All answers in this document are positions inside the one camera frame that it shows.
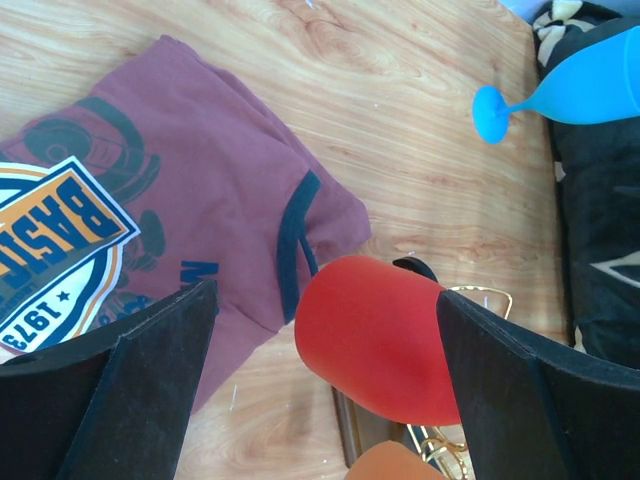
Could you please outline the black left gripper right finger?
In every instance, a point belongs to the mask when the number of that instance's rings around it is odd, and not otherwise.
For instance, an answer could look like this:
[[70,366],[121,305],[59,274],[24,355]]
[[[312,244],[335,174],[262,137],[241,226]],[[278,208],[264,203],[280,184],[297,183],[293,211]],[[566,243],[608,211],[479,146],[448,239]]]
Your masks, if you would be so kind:
[[637,370],[450,290],[437,318],[476,478],[638,478]]

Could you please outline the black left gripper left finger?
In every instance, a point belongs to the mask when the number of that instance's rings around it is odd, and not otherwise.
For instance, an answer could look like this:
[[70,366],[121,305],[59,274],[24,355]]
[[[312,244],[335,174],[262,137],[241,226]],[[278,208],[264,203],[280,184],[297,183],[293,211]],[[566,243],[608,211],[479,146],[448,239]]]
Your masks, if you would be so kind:
[[3,363],[2,478],[173,478],[216,313],[207,280]]

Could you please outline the blue wine glass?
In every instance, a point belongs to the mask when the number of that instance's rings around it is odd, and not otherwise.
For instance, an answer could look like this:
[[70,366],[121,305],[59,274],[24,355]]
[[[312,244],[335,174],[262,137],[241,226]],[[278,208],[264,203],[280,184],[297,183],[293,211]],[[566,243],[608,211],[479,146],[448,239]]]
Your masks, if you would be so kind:
[[493,86],[474,97],[472,118],[480,137],[501,142],[510,115],[533,111],[570,125],[593,125],[639,115],[639,28],[588,46],[560,62],[525,101],[507,105]]

